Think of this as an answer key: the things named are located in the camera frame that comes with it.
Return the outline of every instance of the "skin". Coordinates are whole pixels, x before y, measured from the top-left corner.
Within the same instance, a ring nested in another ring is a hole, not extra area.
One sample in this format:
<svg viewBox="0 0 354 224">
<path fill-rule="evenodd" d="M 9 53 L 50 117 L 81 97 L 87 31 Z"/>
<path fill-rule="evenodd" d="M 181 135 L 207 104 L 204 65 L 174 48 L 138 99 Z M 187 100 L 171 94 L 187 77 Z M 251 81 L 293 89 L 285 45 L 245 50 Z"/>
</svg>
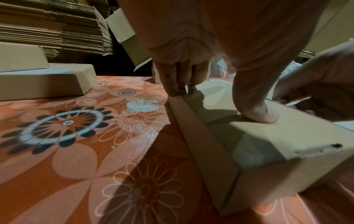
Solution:
<svg viewBox="0 0 354 224">
<path fill-rule="evenodd" d="M 354 120 L 354 41 L 321 52 L 280 78 L 273 97 L 329 121 Z"/>
<path fill-rule="evenodd" d="M 118 0 L 148 49 L 170 96 L 205 80 L 209 61 L 227 56 L 237 70 L 236 108 L 273 123 L 267 93 L 307 44 L 328 0 Z"/>
</svg>

